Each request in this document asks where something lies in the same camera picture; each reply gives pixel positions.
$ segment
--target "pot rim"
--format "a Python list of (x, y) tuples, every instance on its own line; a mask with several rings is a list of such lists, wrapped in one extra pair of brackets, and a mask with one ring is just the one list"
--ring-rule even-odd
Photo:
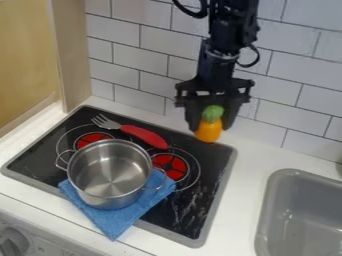
[[(129, 145), (129, 146), (132, 146), (134, 147), (135, 149), (139, 150), (146, 158), (147, 160), (147, 164), (149, 165), (149, 174), (148, 176), (146, 177), (146, 180), (143, 184), (141, 184), (141, 186), (135, 188), (134, 190), (131, 190), (130, 192), (127, 192), (125, 194), (122, 194), (122, 195), (118, 195), (118, 196), (107, 196), (107, 197), (103, 197), (103, 196), (98, 196), (98, 195), (93, 195), (89, 192), (85, 192), (84, 190), (80, 189), (75, 183), (74, 181), (71, 179), (70, 177), (70, 166), (72, 166), (72, 163), (74, 161), (74, 159), (81, 155), (82, 153), (84, 153), (85, 151), (88, 151), (92, 148), (95, 148), (95, 147), (99, 147), (101, 146), (102, 144), (113, 144), (113, 143), (119, 143), (119, 144), (126, 144), (126, 145)], [(71, 183), (71, 185), (78, 191), (78, 192), (81, 192), (85, 195), (88, 195), (88, 196), (91, 196), (91, 197), (96, 197), (96, 198), (100, 198), (100, 199), (115, 199), (115, 198), (121, 198), (121, 197), (124, 197), (124, 196), (128, 196), (128, 195), (131, 195), (139, 190), (141, 190), (145, 184), (147, 183), (147, 181), (149, 180), (151, 174), (152, 174), (152, 169), (153, 169), (153, 165), (152, 165), (152, 160), (151, 160), (151, 157), (150, 155), (147, 153), (147, 151), (142, 148), (141, 146), (139, 146), (138, 144), (134, 143), (134, 142), (131, 142), (131, 141), (126, 141), (126, 140), (121, 140), (121, 139), (108, 139), (108, 140), (101, 140), (101, 141), (97, 141), (97, 142), (93, 142), (87, 146), (85, 146), (84, 148), (80, 149), (80, 150), (77, 150), (76, 153), (70, 158), (70, 161), (69, 161), (69, 164), (67, 166), (67, 176), (68, 176), (68, 180), (69, 182)]]

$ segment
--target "metal sink basin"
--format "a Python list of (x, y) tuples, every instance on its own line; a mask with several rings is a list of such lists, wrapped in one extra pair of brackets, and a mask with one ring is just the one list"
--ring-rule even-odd
[(342, 183), (298, 170), (268, 180), (258, 256), (342, 256)]

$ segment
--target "stove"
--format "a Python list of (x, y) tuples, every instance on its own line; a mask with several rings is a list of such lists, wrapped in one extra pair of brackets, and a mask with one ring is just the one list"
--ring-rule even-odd
[[(119, 130), (103, 130), (90, 122), (98, 114), (121, 123), (136, 125), (162, 136), (168, 150), (152, 148)], [(133, 141), (150, 154), (153, 165), (173, 179), (176, 191), (147, 212), (135, 225), (183, 245), (198, 248), (205, 243), (220, 198), (227, 184), (236, 151), (220, 144), (207, 144), (194, 137), (142, 121), (81, 106), (43, 137), (5, 164), (2, 173), (26, 184), (63, 197), (57, 189), (72, 151), (105, 139)]]

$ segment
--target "red burner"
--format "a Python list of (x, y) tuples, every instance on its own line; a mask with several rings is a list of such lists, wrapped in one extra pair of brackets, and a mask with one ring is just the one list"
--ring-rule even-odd
[(152, 157), (153, 166), (166, 171), (167, 176), (174, 181), (179, 181), (188, 172), (184, 159), (173, 154), (158, 154)]
[(106, 133), (101, 133), (101, 132), (88, 133), (77, 139), (75, 143), (75, 148), (78, 150), (87, 146), (90, 143), (100, 141), (100, 140), (109, 140), (109, 139), (113, 139), (113, 136), (106, 134)]

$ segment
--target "metal fork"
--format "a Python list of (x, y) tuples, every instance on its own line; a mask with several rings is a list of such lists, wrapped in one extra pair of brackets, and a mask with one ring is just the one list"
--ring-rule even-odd
[(158, 134), (134, 125), (121, 125), (120, 123), (105, 117), (103, 114), (97, 115), (92, 118), (91, 121), (100, 128), (107, 130), (119, 129), (124, 133), (138, 137), (155, 148), (168, 149), (169, 147), (166, 141)]

